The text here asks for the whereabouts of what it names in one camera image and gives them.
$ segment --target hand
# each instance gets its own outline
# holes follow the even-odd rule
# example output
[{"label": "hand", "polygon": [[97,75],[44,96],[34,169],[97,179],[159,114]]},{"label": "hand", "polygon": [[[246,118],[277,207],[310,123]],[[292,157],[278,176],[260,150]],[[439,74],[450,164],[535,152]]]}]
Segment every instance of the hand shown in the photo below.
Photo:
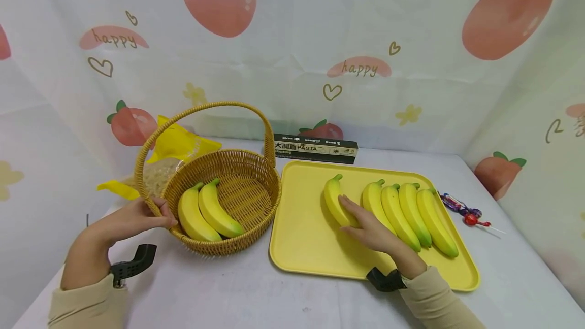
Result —
[{"label": "hand", "polygon": [[351,201],[346,195],[339,196],[339,203],[347,212],[355,216],[362,227],[343,226],[341,229],[367,248],[390,254],[393,248],[401,243],[400,239],[382,225],[376,216]]},{"label": "hand", "polygon": [[85,234],[112,246],[120,240],[136,236],[155,227],[171,228],[177,220],[164,199],[152,198],[162,216],[155,217],[142,198],[128,202],[126,206],[93,223]]}]

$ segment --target white tablecloth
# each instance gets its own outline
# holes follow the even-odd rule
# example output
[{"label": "white tablecloth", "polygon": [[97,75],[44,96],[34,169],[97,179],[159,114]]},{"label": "white tablecloth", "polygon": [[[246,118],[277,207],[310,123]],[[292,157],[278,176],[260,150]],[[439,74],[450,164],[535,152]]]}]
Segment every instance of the white tablecloth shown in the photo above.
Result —
[{"label": "white tablecloth", "polygon": [[[262,148],[256,141],[220,141],[224,148]],[[277,159],[277,169],[288,162]],[[585,313],[458,156],[361,149],[355,164],[423,174],[507,232],[498,238],[451,214],[481,275],[478,290],[459,296],[488,328],[585,328]],[[158,246],[152,267],[127,280],[127,328],[422,327],[397,293],[379,293],[365,281],[279,270],[270,261],[269,241],[270,229],[246,251],[215,258],[187,251],[161,229],[116,244],[112,262],[131,260],[139,244]],[[60,279],[61,271],[13,329],[45,327]]]}]

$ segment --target lollipop stick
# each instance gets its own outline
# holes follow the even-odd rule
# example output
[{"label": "lollipop stick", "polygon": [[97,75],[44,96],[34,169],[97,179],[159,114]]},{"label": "lollipop stick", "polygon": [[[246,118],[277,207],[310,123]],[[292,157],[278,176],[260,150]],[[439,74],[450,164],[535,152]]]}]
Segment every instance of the lollipop stick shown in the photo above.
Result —
[{"label": "lollipop stick", "polygon": [[495,228],[495,227],[493,227],[493,226],[488,226],[488,227],[489,227],[490,229],[494,229],[494,230],[496,230],[497,232],[500,232],[500,233],[502,233],[502,234],[505,234],[505,232],[502,232],[500,229],[496,229],[496,228]]}]

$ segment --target black wrist strap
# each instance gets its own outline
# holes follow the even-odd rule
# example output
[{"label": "black wrist strap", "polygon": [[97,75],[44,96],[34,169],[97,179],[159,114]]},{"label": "black wrist strap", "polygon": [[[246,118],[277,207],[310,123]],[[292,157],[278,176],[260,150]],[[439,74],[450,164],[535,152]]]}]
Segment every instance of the black wrist strap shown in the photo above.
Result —
[{"label": "black wrist strap", "polygon": [[138,245],[134,259],[129,262],[119,262],[112,264],[110,273],[113,274],[113,286],[120,288],[123,286],[123,281],[141,272],[145,271],[154,262],[154,255],[156,254],[156,245],[141,244]]},{"label": "black wrist strap", "polygon": [[407,288],[398,269],[394,269],[385,276],[379,269],[374,267],[368,272],[366,278],[376,290],[381,292],[392,292]]}]

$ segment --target black box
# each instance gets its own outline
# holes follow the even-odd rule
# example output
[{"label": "black box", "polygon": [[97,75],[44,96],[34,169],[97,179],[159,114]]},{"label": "black box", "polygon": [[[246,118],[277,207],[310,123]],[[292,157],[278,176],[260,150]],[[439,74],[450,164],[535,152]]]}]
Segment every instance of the black box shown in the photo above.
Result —
[{"label": "black box", "polygon": [[276,157],[353,164],[359,148],[355,141],[274,134],[274,149]]}]

